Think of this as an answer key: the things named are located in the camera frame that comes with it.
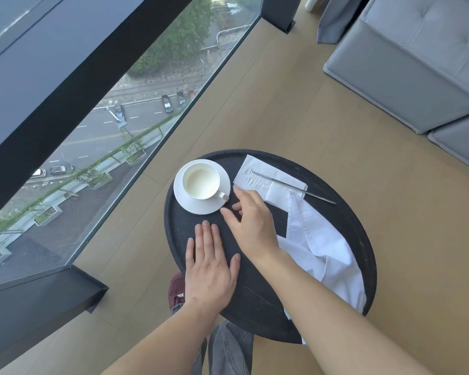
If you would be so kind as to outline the black window post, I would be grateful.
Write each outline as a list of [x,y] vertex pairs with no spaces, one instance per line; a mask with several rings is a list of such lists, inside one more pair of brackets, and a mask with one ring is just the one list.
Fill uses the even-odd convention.
[[261,18],[288,34],[295,25],[294,17],[301,0],[263,0]]

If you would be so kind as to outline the white ceramic saucer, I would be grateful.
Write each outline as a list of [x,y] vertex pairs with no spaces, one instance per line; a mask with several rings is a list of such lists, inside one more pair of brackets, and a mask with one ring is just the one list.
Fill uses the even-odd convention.
[[[203,161],[207,159],[197,159],[191,162],[196,162],[196,161]],[[213,164],[216,166],[217,170],[220,172],[221,175],[221,189],[222,191],[225,191],[230,199],[230,193],[231,193],[231,181],[229,178],[229,175],[227,174],[226,170],[218,163],[213,162]],[[206,214],[211,214],[219,210],[224,204],[227,202],[224,202],[222,199],[217,199],[217,198],[210,198],[207,199],[206,201],[199,201],[195,200],[194,198],[190,197],[185,190],[182,187],[182,182],[181,182],[181,177],[183,175],[185,166],[184,165],[179,172],[177,173],[175,180],[174,180],[174,195],[178,203],[188,212],[193,213],[193,214],[198,214],[198,215],[206,215]]]

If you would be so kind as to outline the black round side table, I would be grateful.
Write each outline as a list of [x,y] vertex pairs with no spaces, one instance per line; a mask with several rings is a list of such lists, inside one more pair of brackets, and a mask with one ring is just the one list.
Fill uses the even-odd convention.
[[[229,175],[231,181],[230,199],[223,207],[231,208],[234,203],[238,202],[238,199],[232,192],[232,186],[247,155],[256,157],[279,170],[285,170],[298,180],[306,183],[308,192],[337,203],[332,205],[306,194],[303,198],[325,217],[349,244],[363,276],[367,303],[362,314],[366,316],[375,298],[377,267],[368,236],[349,205],[324,180],[297,163],[263,151],[228,149],[211,152],[198,158],[211,160],[220,164]],[[273,215],[277,235],[285,237],[288,212],[266,201],[265,203]],[[264,338],[296,344],[304,343],[305,341],[293,321],[291,321],[287,310],[282,305],[273,288],[253,263],[241,252],[220,211],[217,210],[214,213],[206,215],[198,215],[186,211],[175,198],[173,184],[169,189],[165,201],[164,229],[170,251],[180,270],[182,272],[186,270],[185,254],[187,241],[189,238],[194,237],[194,227],[204,220],[218,225],[228,263],[236,253],[241,254],[241,267],[235,292],[230,304],[220,314],[237,326]]]

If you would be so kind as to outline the person's right forearm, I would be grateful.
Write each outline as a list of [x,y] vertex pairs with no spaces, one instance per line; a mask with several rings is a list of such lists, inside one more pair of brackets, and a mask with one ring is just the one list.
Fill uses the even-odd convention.
[[325,375],[433,375],[277,246],[252,263]]

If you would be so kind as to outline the white cloth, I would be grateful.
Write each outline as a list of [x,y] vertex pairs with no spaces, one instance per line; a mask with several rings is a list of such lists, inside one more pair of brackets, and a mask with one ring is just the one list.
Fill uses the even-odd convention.
[[360,314],[367,303],[362,272],[346,239],[307,201],[287,193],[286,236],[279,247]]

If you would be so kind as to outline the dark red shoe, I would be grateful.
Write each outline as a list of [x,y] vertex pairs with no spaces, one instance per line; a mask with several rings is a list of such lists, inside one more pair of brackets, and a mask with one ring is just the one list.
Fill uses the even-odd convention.
[[185,290],[185,276],[181,271],[177,271],[171,278],[168,292],[169,309],[172,315],[185,303]]

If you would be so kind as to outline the black window sill frame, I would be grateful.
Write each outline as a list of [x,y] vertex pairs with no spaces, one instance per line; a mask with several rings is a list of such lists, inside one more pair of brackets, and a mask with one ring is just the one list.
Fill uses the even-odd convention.
[[107,291],[75,265],[0,284],[0,370],[84,311],[91,313]]

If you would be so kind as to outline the group of parked cars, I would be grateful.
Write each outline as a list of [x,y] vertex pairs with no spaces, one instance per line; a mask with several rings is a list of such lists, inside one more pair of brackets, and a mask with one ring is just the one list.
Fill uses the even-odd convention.
[[161,97],[93,109],[69,134],[64,142],[50,154],[30,181],[60,176],[60,169],[69,172],[91,166],[105,155],[136,138],[148,129],[155,128],[173,113],[182,111],[185,101],[176,94],[168,95],[168,103]]

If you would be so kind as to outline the person's left forearm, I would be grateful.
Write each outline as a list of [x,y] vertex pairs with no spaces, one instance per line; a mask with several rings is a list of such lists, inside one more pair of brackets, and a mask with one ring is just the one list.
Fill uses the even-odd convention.
[[187,375],[226,298],[193,296],[101,375]]

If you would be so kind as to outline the thin metal stick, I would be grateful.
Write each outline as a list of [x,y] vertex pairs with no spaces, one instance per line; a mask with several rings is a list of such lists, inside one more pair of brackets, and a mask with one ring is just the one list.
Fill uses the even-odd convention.
[[295,187],[295,186],[293,186],[293,185],[291,185],[291,184],[288,184],[288,183],[286,183],[286,182],[282,182],[282,181],[280,181],[280,180],[277,180],[277,179],[275,179],[275,178],[273,178],[273,177],[267,176],[267,175],[262,174],[262,173],[260,173],[260,172],[257,172],[257,171],[254,171],[254,170],[251,170],[250,172],[253,173],[253,174],[256,175],[256,176],[259,176],[259,177],[261,177],[261,178],[270,180],[270,181],[272,181],[272,182],[275,182],[275,183],[277,183],[277,184],[280,184],[280,185],[282,185],[282,186],[285,186],[285,187],[287,187],[287,188],[289,188],[289,189],[292,189],[292,190],[301,192],[301,193],[303,193],[303,194],[309,195],[309,196],[311,196],[311,197],[313,197],[313,198],[316,198],[316,199],[319,199],[319,200],[321,200],[321,201],[325,201],[325,202],[327,202],[327,203],[329,203],[329,204],[332,204],[332,205],[336,205],[336,204],[337,204],[335,201],[326,199],[326,198],[321,197],[321,196],[319,196],[319,195],[315,195],[315,194],[313,194],[313,193],[311,193],[311,192],[308,192],[308,191],[306,191],[306,190],[300,189],[300,188]]

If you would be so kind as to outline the glass window pane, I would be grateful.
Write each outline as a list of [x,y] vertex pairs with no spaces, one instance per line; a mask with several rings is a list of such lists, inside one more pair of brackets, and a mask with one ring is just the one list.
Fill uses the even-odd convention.
[[[156,97],[161,97],[164,103],[168,103],[168,95],[173,94],[177,95],[179,101],[185,101],[186,106],[182,111],[167,117],[155,128],[139,134],[91,165],[98,164],[116,151],[123,150],[127,145],[138,145],[149,149],[147,157],[140,162],[138,167],[134,167],[134,175],[121,189],[119,195],[113,199],[106,212],[101,215],[67,262],[56,267],[40,266],[39,261],[33,265],[31,260],[26,262],[30,264],[29,267],[6,265],[0,267],[0,284],[66,266],[74,261],[74,257],[94,227],[99,224],[102,217],[107,214],[123,190],[134,179],[139,168],[156,150],[179,116],[194,100],[197,92],[203,89],[231,50],[244,37],[251,24],[259,17],[262,1],[192,0],[138,60],[126,70],[122,78],[97,102],[93,109],[114,105],[119,110],[119,104]],[[55,171],[51,170],[52,176],[31,182],[30,178],[35,176],[36,170],[0,210],[0,220],[8,220],[15,212],[30,206],[33,201],[46,195],[47,191],[53,190],[60,184],[61,179],[74,173],[82,174],[82,170],[89,167],[73,171],[69,166],[69,172],[65,172],[65,169],[61,167],[60,176],[54,176]]]

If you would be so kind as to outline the row of rooftop planters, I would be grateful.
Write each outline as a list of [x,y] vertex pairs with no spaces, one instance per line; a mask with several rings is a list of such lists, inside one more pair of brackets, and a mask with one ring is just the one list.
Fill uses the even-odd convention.
[[148,154],[149,149],[127,145],[0,220],[0,267],[67,262]]

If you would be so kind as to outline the person's right hand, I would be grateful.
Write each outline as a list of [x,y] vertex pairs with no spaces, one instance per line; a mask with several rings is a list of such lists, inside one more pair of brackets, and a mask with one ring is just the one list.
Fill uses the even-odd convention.
[[257,191],[243,190],[237,186],[233,192],[238,203],[232,208],[242,214],[240,229],[232,233],[242,252],[256,266],[278,252],[273,216]]

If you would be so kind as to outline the grey trousers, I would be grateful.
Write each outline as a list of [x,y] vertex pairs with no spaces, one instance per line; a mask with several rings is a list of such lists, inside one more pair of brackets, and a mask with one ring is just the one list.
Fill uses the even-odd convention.
[[209,375],[250,375],[254,335],[224,320],[204,339],[194,359],[190,375],[201,375],[208,354]]

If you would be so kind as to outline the grey curtain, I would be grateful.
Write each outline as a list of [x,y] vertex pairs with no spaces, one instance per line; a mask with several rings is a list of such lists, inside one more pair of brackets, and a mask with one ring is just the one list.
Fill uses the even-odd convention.
[[323,0],[317,43],[336,44],[365,8],[369,0]]

